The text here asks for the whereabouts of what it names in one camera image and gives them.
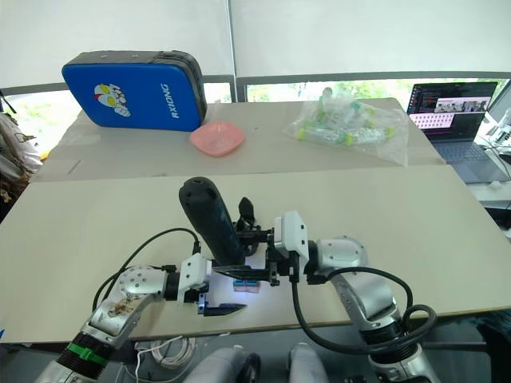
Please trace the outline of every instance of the cartoon sticker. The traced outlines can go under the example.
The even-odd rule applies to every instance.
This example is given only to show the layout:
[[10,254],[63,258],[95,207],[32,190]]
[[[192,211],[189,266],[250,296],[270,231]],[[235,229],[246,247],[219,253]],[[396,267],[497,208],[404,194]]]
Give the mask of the cartoon sticker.
[[114,84],[99,84],[94,88],[94,97],[104,106],[113,108],[113,111],[124,117],[129,117],[131,113],[126,108],[126,98],[121,87]]

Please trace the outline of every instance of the black cable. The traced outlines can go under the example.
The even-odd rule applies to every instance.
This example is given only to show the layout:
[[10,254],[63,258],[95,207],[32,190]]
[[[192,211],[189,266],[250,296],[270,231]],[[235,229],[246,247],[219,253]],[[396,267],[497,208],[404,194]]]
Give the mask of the black cable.
[[414,293],[412,293],[412,289],[410,289],[410,286],[408,286],[408,284],[405,281],[403,281],[402,279],[396,277],[395,275],[393,275],[391,273],[383,271],[383,270],[374,269],[372,267],[344,267],[343,269],[338,269],[338,270],[332,271],[327,276],[327,279],[330,281],[332,278],[334,278],[336,275],[339,275],[339,274],[358,273],[358,272],[380,275],[384,278],[387,278],[387,279],[390,279],[391,281],[396,282],[406,292],[406,308],[412,307],[412,305],[414,304]]
[[192,253],[195,254],[196,252],[200,251],[200,242],[199,242],[199,237],[197,237],[197,234],[195,234],[193,231],[191,231],[190,229],[187,229],[185,227],[174,227],[172,229],[167,229],[167,230],[163,230],[161,231],[160,233],[158,234],[155,234],[153,235],[151,238],[147,239],[144,243],[142,243],[129,257],[128,259],[126,259],[126,261],[122,264],[121,268],[119,269],[119,271],[114,274],[114,275],[111,275],[104,283],[103,285],[101,285],[100,289],[98,290],[98,292],[96,293],[96,296],[94,297],[94,302],[93,302],[93,311],[97,308],[97,301],[99,299],[99,294],[101,294],[101,291],[105,288],[105,286],[110,282],[110,285],[108,287],[108,289],[106,290],[105,294],[103,295],[103,299],[102,301],[104,301],[106,299],[106,297],[109,296],[110,292],[112,291],[112,288],[113,288],[113,285],[115,285],[115,282],[117,280],[117,278],[119,278],[119,276],[122,274],[122,272],[124,270],[126,270],[127,266],[129,265],[129,263],[133,260],[133,258],[135,258],[137,256],[138,253],[140,253],[144,247],[146,247],[147,245],[149,245],[153,240],[155,240],[156,238],[158,237],[161,237],[162,235],[165,235],[165,234],[168,234],[168,233],[173,233],[174,231],[184,231],[184,232],[187,232],[189,233],[192,237],[193,237],[193,240],[194,240],[194,243],[193,243],[193,251]]
[[483,149],[509,149],[511,148],[511,145],[492,145],[491,142],[489,142],[486,138],[484,138],[483,136],[478,136],[479,138],[481,138],[482,140],[486,141],[488,144],[477,144],[481,147],[483,147]]
[[[359,269],[362,271],[362,269],[368,269],[364,272],[377,274],[386,277],[385,271],[377,270],[377,269],[371,269],[369,267],[363,268],[363,267],[348,267],[347,269]],[[328,278],[331,278],[337,274],[342,274],[343,272],[348,272],[347,269],[340,269],[336,270],[328,275]],[[391,275],[391,279],[395,282],[397,280],[401,281],[398,277],[395,277],[394,275]],[[305,318],[303,317],[302,310],[300,308],[299,304],[299,296],[298,296],[298,286],[297,282],[293,282],[291,284],[291,290],[293,295],[293,306],[295,307],[295,314],[298,319],[298,323],[302,327],[303,332],[315,343],[318,345],[329,349],[331,351],[335,351],[337,353],[350,353],[355,355],[367,355],[367,354],[379,354],[379,353],[389,353],[392,352],[398,348],[404,347],[406,345],[413,345],[414,343],[417,343],[421,338],[423,338],[431,329],[434,328],[437,322],[437,315],[434,312],[434,310],[426,305],[415,305],[415,306],[409,306],[404,315],[403,319],[405,320],[403,322],[404,325],[409,325],[410,316],[412,313],[417,311],[425,311],[428,314],[428,318],[425,323],[423,323],[420,327],[418,327],[415,330],[410,331],[408,334],[403,335],[400,338],[393,339],[388,342],[381,342],[375,345],[340,345],[334,342],[330,342],[325,338],[321,338],[318,334],[316,334],[314,331],[312,331],[311,327],[307,324],[305,321]],[[410,295],[407,291],[408,300],[410,301]]]
[[93,300],[93,311],[95,311],[95,309],[97,308],[97,301],[99,300],[99,296],[101,295],[101,292],[103,291],[105,286],[109,284],[110,281],[112,281],[113,279],[116,278],[116,276],[117,276],[117,273],[110,275],[109,278],[106,281],[104,281],[103,284],[99,287],[99,289],[97,289],[96,295],[94,295],[94,300]]
[[489,142],[486,138],[483,136],[478,136],[482,140],[486,141],[486,143],[489,145],[487,148],[490,149],[495,156],[497,156],[498,160],[501,162],[502,166],[505,169],[505,172],[508,174],[508,177],[511,178],[511,174],[509,173],[509,170],[507,166],[505,166],[504,161],[502,161],[502,158],[499,156],[499,152],[497,152],[497,149],[499,148],[509,148],[509,146],[493,146],[491,142]]

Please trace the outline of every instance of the black handheld object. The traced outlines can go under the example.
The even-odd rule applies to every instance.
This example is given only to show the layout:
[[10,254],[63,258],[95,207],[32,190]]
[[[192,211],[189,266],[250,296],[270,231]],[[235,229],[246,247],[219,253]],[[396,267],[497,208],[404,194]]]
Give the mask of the black handheld object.
[[179,190],[179,201],[220,266],[245,264],[244,249],[222,196],[211,180],[205,177],[187,180]]

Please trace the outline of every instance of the blue case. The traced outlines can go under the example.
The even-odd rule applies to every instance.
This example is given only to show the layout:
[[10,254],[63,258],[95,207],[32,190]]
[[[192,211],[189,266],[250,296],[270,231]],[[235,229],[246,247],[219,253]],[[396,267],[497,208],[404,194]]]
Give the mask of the blue case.
[[191,132],[207,110],[200,67],[184,52],[87,52],[64,65],[62,76],[105,127]]

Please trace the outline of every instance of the plastic bag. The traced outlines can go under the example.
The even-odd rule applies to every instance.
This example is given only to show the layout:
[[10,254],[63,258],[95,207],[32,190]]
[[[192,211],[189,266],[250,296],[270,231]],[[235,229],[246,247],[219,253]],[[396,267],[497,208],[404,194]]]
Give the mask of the plastic bag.
[[401,109],[375,108],[341,93],[304,103],[298,120],[284,132],[297,140],[351,148],[406,166],[409,127]]

